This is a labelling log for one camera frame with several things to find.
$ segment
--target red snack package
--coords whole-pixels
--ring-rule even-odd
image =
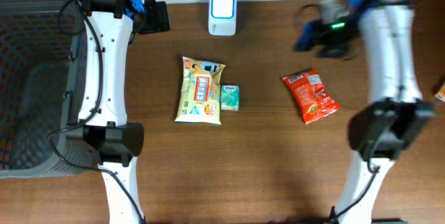
[[[340,109],[327,95],[318,70],[283,77],[283,81],[297,100],[306,125]]]

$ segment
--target small green box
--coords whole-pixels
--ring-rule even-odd
[[[239,109],[239,87],[222,86],[221,109],[237,111]]]

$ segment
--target device screen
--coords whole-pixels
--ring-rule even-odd
[[[234,16],[234,0],[213,0],[211,16],[229,19]]]

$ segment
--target plastic crate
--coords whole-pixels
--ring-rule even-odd
[[[82,173],[58,159],[47,134],[76,122],[85,87],[86,36],[63,35],[57,15],[67,0],[0,1],[0,178]],[[64,29],[83,26],[69,6]],[[53,137],[71,162],[92,166],[92,155],[64,134]]]

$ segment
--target wooden tabletop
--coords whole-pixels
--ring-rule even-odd
[[[324,217],[337,204],[351,156],[347,124],[367,105],[366,56],[360,40],[351,61],[291,52],[293,16],[310,2],[240,3],[238,33],[228,38],[207,32],[206,4],[171,5],[171,32],[129,47],[125,100],[129,121],[145,128],[137,173],[150,222],[279,222]],[[416,75],[434,101],[445,74],[445,0],[416,0],[415,8]],[[240,111],[221,112],[220,127],[175,124],[182,55],[224,63],[222,84],[240,86]],[[309,67],[341,110],[305,125],[280,77]],[[387,176],[373,217],[444,222],[444,126],[437,102],[436,118]],[[102,176],[0,180],[0,214],[0,223],[107,223]]]

